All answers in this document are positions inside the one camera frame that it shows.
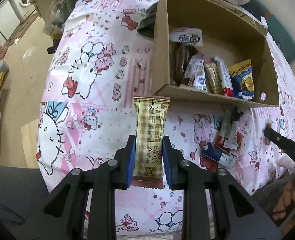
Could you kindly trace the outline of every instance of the hello kitty print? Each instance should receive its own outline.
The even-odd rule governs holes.
[[[150,95],[153,41],[137,33],[148,9],[158,0],[79,0],[65,22],[40,104],[36,159],[49,191],[73,168],[96,169],[112,159],[135,134],[135,95]],[[280,107],[241,109],[238,150],[230,170],[253,194],[285,171],[276,162],[284,155],[264,143],[267,122],[295,141],[295,79],[289,64],[268,34],[279,86]],[[203,155],[213,143],[226,107],[171,100],[164,134],[184,157],[216,171]],[[115,192],[116,233],[138,236],[173,233],[180,239],[183,191],[133,187]],[[85,213],[85,230],[90,215]]]

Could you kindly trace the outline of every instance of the teal cushion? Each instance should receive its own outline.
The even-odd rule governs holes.
[[[251,0],[242,7],[256,19],[260,20],[261,16],[266,19],[269,33],[281,49],[287,62],[291,63],[295,59],[295,41],[282,23],[259,0]]]

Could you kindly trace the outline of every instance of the snack bar wrapper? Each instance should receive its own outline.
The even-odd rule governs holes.
[[[132,186],[163,188],[162,140],[169,98],[134,97],[137,113]]]
[[[201,54],[191,57],[189,65],[184,73],[182,85],[194,87],[198,90],[207,92],[205,71]]]
[[[212,160],[220,163],[221,165],[227,167],[228,169],[232,169],[236,163],[236,158],[233,156],[229,156],[221,152],[219,149],[213,147],[212,143],[207,143],[207,145],[203,146],[202,154],[209,157]]]
[[[218,56],[215,56],[214,60],[216,62],[218,74],[221,78],[223,95],[227,97],[234,97],[232,81],[227,66],[224,64],[224,61]]]
[[[212,88],[213,94],[223,95],[221,80],[218,75],[217,66],[214,62],[214,59],[204,60],[204,68],[209,78],[209,83]]]
[[[237,150],[238,149],[238,141],[237,141],[237,129],[239,126],[240,118],[243,116],[243,112],[238,107],[233,108],[232,112],[232,125],[230,134],[228,135],[228,138],[226,138],[224,142],[224,148],[228,148],[231,150]]]
[[[224,148],[225,139],[229,136],[231,131],[231,117],[232,111],[230,109],[226,109],[223,115],[223,121],[221,124],[220,132],[218,134],[216,143],[214,144],[216,148],[220,151],[224,152],[227,155],[230,155],[230,149]]]
[[[254,84],[251,60],[245,60],[228,67],[234,89],[234,97],[244,100],[254,99]]]
[[[176,28],[169,34],[171,41],[180,42],[185,45],[202,46],[203,33],[195,28]]]
[[[174,81],[179,85],[184,77],[184,72],[187,68],[190,53],[188,47],[184,44],[180,44],[174,52],[175,68],[174,68]]]

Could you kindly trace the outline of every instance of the metal screw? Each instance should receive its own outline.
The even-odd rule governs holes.
[[[75,168],[71,171],[71,174],[75,176],[75,175],[79,175],[80,172],[81,172],[81,170],[79,168]]]
[[[109,161],[108,161],[108,165],[110,165],[110,166],[115,166],[115,165],[117,165],[117,164],[118,164],[118,161],[115,160],[115,159],[112,159],[112,160],[109,160]]]
[[[217,173],[218,173],[220,176],[225,176],[225,175],[227,175],[227,170],[226,170],[226,169],[222,169],[222,168],[220,168],[220,169],[217,170]]]
[[[188,165],[190,165],[191,163],[190,163],[190,161],[188,161],[188,160],[182,160],[181,161],[181,165],[182,166],[188,166]]]

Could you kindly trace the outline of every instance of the blue gripper pad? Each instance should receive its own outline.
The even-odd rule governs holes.
[[[136,145],[136,138],[134,135],[130,135],[128,142],[126,144],[126,150],[128,151],[129,157],[127,159],[127,170],[126,170],[126,187],[129,188],[132,182],[132,175],[134,170],[134,163],[135,163],[135,145]]]
[[[169,188],[172,188],[173,186],[173,177],[172,177],[172,171],[171,171],[171,163],[170,163],[170,150],[172,149],[171,142],[169,140],[168,136],[163,137],[162,141],[162,152],[163,152],[163,164],[164,164],[164,171],[166,175],[166,182],[169,185]]]

